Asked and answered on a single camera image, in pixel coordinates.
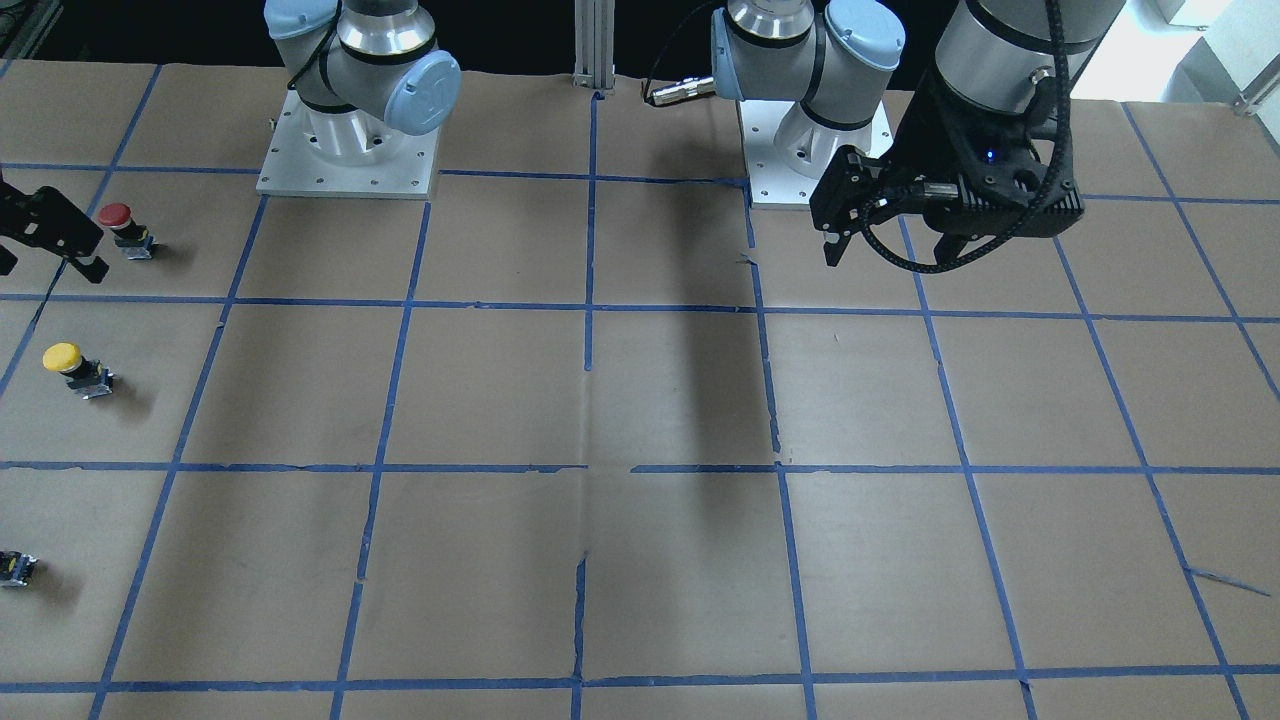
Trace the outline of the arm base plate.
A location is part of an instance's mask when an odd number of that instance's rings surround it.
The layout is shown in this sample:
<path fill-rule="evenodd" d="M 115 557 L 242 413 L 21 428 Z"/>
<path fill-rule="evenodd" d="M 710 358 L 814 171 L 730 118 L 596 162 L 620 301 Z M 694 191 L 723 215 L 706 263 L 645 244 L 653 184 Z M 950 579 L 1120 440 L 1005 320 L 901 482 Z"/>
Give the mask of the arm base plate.
<path fill-rule="evenodd" d="M 361 110 L 320 113 L 289 91 L 256 190 L 273 197 L 428 201 L 440 135 L 404 135 Z"/>
<path fill-rule="evenodd" d="M 879 158 L 893 136 L 883 102 L 859 129 L 832 129 L 813 120 L 799 102 L 746 100 L 739 104 L 751 204 L 806 210 L 814 188 L 842 146 Z"/>

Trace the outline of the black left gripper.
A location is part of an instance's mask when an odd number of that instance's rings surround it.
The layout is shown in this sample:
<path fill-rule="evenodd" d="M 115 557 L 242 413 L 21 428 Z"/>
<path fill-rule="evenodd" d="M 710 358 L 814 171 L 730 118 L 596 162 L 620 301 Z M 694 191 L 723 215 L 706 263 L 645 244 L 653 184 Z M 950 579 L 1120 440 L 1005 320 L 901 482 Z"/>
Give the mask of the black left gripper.
<path fill-rule="evenodd" d="M 870 224 L 861 211 L 883 195 L 883 173 L 886 197 L 943 233 L 933 250 L 937 265 L 966 265 L 993 252 L 998 234 L 1032 208 L 1044 183 L 1047 167 L 1030 141 L 1055 135 L 1056 100 L 1057 81 L 1048 76 L 1036 86 L 1029 111 L 991 111 L 928 70 L 890 150 L 870 158 L 842 145 L 819 178 L 809 208 L 815 229 L 828 236 L 826 264 L 837 266 L 852 236 Z M 995 237 L 966 252 L 982 236 Z"/>

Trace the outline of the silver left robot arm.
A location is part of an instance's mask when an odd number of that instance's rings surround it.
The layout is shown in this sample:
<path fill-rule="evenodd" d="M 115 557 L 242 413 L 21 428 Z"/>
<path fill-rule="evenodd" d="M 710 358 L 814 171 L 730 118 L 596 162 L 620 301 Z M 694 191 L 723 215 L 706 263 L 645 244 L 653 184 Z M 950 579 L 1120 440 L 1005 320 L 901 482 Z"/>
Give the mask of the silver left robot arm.
<path fill-rule="evenodd" d="M 957 1 L 899 131 L 874 119 L 909 35 L 879 1 L 722 1 L 716 91 L 788 102 L 783 147 L 817 178 L 806 206 L 837 266 L 861 236 L 916 274 L 954 272 L 1012 238 L 1051 238 L 1085 213 L 1073 169 L 1071 91 L 1120 1 Z"/>

